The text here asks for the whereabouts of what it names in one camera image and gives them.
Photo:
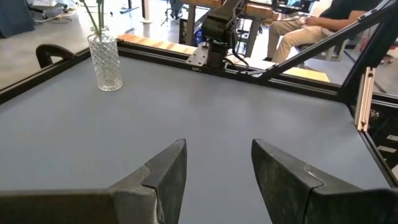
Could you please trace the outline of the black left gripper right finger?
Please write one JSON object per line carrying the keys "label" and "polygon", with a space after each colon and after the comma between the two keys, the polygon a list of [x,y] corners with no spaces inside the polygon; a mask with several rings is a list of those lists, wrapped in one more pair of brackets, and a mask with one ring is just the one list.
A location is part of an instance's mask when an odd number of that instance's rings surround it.
{"label": "black left gripper right finger", "polygon": [[361,189],[262,139],[252,164],[272,223],[397,223],[396,189]]}

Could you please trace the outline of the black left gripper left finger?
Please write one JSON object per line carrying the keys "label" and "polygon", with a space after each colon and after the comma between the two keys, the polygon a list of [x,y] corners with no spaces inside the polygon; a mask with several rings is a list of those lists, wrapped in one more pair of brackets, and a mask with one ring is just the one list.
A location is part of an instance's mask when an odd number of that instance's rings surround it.
{"label": "black left gripper left finger", "polygon": [[178,139],[107,189],[1,192],[1,223],[178,223],[187,142]]}

